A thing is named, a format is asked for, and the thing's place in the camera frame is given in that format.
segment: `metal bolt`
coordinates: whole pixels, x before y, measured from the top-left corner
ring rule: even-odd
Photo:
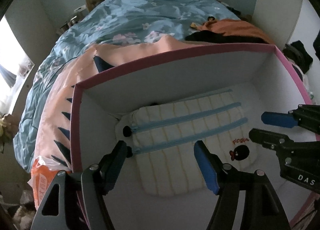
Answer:
[[[263,176],[263,175],[264,175],[264,171],[261,170],[261,169],[258,169],[258,170],[257,170],[257,174],[258,174],[259,176]]]
[[[223,167],[224,170],[231,170],[231,168],[232,168],[232,166],[229,163],[224,163],[222,165],[222,167]]]
[[[60,170],[58,173],[57,173],[57,175],[58,176],[64,176],[65,175],[65,171],[64,170]]]
[[[285,158],[285,160],[284,160],[284,162],[285,162],[286,165],[289,165],[289,164],[291,163],[291,161],[292,161],[292,160],[291,160],[291,158],[289,158],[289,157],[288,157],[288,158]]]
[[[92,164],[90,166],[90,170],[97,170],[99,168],[99,165],[98,164]]]

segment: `orange clothing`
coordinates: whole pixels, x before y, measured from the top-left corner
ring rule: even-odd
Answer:
[[[256,26],[241,20],[231,20],[223,19],[221,21],[207,21],[202,26],[198,26],[199,31],[212,31],[215,33],[220,33],[223,36],[250,36],[261,38],[269,44],[274,44],[272,39],[270,39],[262,30]]]

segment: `orange plastic bag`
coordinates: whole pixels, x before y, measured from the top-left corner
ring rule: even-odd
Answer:
[[[31,179],[28,181],[28,184],[33,189],[36,209],[38,209],[53,178],[60,170],[65,170],[68,173],[71,173],[68,167],[61,165],[53,159],[42,156],[38,156],[36,158],[31,168]]]

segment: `pink sheet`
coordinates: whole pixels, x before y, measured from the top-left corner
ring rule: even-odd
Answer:
[[[184,43],[169,35],[165,35],[155,43],[142,43],[125,47],[110,44],[92,45],[83,55],[66,65],[57,77],[41,115],[34,157],[36,158],[41,155],[51,158],[53,155],[65,161],[68,167],[72,169],[71,164],[62,155],[54,140],[70,149],[70,141],[58,127],[70,131],[70,121],[62,112],[71,113],[72,104],[67,101],[67,98],[72,98],[73,96],[74,89],[71,86],[98,73],[93,61],[95,55],[113,66],[119,66],[146,56],[182,48],[196,47],[199,44],[209,45],[210,43]]]

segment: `penguin embroidery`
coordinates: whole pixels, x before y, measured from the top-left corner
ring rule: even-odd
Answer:
[[[231,160],[242,161],[249,156],[250,150],[246,145],[237,146],[234,151],[230,151]]]

